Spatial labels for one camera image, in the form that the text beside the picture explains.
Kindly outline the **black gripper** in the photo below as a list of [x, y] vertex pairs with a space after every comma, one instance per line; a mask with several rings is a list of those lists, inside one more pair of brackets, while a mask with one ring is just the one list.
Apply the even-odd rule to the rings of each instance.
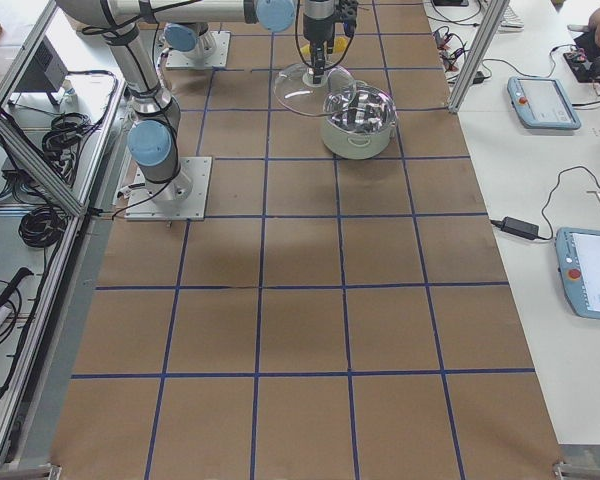
[[303, 36], [309, 42], [311, 82], [321, 84], [325, 62], [334, 51], [336, 13], [314, 18], [303, 14]]

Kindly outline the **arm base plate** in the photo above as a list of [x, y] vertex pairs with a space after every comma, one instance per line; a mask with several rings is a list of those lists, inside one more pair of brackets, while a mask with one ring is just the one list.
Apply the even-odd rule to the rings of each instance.
[[166, 60], [168, 70], [210, 70], [226, 67], [231, 33], [208, 30], [198, 35], [173, 25], [165, 33], [170, 47]]
[[205, 218], [213, 158], [181, 157], [180, 173], [167, 186], [147, 182], [139, 167], [134, 181], [143, 183], [122, 212], [129, 221], [201, 221]]

